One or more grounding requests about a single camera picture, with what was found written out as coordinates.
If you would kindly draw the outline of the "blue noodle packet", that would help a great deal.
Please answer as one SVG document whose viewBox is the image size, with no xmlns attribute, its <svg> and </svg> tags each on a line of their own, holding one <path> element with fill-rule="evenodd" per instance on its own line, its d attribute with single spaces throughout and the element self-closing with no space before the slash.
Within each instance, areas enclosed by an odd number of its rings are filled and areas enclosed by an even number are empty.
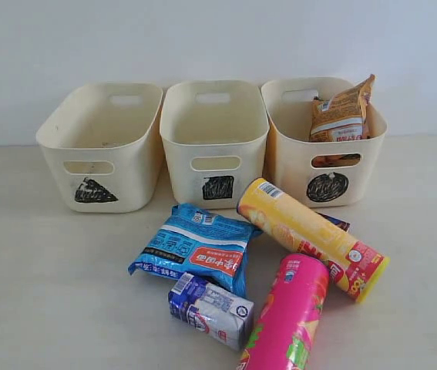
<svg viewBox="0 0 437 370">
<path fill-rule="evenodd" d="M 178 280 L 189 273 L 207 279 L 245 298 L 247 246 L 261 230 L 246 221 L 200 209 L 190 203 L 176 205 L 128 272 Z"/>
</svg>

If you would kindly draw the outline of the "blue white milk carton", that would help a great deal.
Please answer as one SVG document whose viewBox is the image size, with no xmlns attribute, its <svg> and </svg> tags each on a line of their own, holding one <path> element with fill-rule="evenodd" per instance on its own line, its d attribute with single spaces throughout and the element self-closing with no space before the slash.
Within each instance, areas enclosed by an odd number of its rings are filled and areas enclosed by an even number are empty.
<svg viewBox="0 0 437 370">
<path fill-rule="evenodd" d="M 253 328 L 254 303 L 189 273 L 168 294 L 170 313 L 235 351 Z"/>
</svg>

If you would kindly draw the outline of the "orange noodle packet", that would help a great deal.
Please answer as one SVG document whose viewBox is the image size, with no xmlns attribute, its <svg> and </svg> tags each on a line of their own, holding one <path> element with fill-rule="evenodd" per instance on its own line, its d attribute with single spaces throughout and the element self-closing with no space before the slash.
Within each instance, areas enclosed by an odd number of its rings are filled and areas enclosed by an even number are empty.
<svg viewBox="0 0 437 370">
<path fill-rule="evenodd" d="M 367 109 L 375 75 L 328 100 L 315 97 L 311 104 L 312 143 L 366 140 L 370 137 Z"/>
</svg>

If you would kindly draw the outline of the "yellow Lays chips can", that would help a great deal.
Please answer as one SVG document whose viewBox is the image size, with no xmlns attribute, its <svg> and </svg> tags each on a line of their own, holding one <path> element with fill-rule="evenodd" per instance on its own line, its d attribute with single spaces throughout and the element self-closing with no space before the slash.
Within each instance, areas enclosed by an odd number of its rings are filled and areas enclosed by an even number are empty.
<svg viewBox="0 0 437 370">
<path fill-rule="evenodd" d="M 320 260 L 331 281 L 358 303 L 367 298 L 390 261 L 262 177 L 246 188 L 237 212 L 291 253 Z"/>
</svg>

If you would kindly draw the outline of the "pink Lays chips can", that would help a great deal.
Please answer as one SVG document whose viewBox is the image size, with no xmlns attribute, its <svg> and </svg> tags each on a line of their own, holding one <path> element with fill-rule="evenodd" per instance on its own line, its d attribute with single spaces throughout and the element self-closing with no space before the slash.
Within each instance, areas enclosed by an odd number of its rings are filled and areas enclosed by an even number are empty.
<svg viewBox="0 0 437 370">
<path fill-rule="evenodd" d="M 328 291 L 328 269 L 304 254 L 280 264 L 238 369 L 304 369 Z"/>
</svg>

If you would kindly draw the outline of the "cream bin square mark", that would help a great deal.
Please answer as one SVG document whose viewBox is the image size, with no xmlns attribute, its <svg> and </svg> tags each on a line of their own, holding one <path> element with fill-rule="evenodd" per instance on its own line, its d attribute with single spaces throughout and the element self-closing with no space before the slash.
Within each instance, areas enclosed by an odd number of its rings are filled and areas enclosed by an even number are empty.
<svg viewBox="0 0 437 370">
<path fill-rule="evenodd" d="M 181 82 L 166 91 L 160 136 L 175 200 L 233 208 L 261 177 L 269 122 L 257 86 L 239 80 Z"/>
</svg>

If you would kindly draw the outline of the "cream bin circle mark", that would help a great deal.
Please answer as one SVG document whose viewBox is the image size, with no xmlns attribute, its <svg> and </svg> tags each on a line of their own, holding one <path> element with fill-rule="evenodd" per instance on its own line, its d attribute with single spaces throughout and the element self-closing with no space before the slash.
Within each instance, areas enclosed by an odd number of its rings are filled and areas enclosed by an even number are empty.
<svg viewBox="0 0 437 370">
<path fill-rule="evenodd" d="M 387 132 L 387 123 L 368 107 L 369 138 L 312 143 L 311 102 L 351 88 L 335 77 L 277 79 L 261 87 L 270 122 L 265 165 L 268 179 L 308 207 L 337 207 L 359 201 Z"/>
</svg>

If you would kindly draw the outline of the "cream bin triangle mark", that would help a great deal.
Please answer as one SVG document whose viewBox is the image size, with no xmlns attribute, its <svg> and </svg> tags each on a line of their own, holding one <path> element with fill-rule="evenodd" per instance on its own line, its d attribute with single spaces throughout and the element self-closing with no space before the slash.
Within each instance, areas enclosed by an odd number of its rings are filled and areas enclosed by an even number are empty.
<svg viewBox="0 0 437 370">
<path fill-rule="evenodd" d="M 89 84 L 41 125 L 36 141 L 71 210 L 127 213 L 151 200 L 164 159 L 163 96 L 151 83 Z"/>
</svg>

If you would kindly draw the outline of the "purple juice carton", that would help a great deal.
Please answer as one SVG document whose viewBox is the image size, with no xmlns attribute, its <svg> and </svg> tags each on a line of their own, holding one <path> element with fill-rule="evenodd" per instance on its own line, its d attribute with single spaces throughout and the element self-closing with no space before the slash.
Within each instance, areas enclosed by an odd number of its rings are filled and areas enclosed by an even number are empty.
<svg viewBox="0 0 437 370">
<path fill-rule="evenodd" d="M 331 222 L 332 224 L 334 224 L 335 226 L 341 228 L 341 229 L 344 230 L 344 231 L 348 231 L 349 228 L 350 228 L 350 226 L 351 226 L 351 225 L 349 224 L 349 222 L 346 222 L 346 221 L 344 221 L 344 220 L 340 220 L 340 219 L 338 219 L 338 218 L 336 218 L 336 217 L 328 216 L 328 215 L 326 215 L 326 214 L 322 214 L 322 213 L 319 213 L 319 215 L 322 216 L 324 219 L 330 221 L 330 222 Z"/>
</svg>

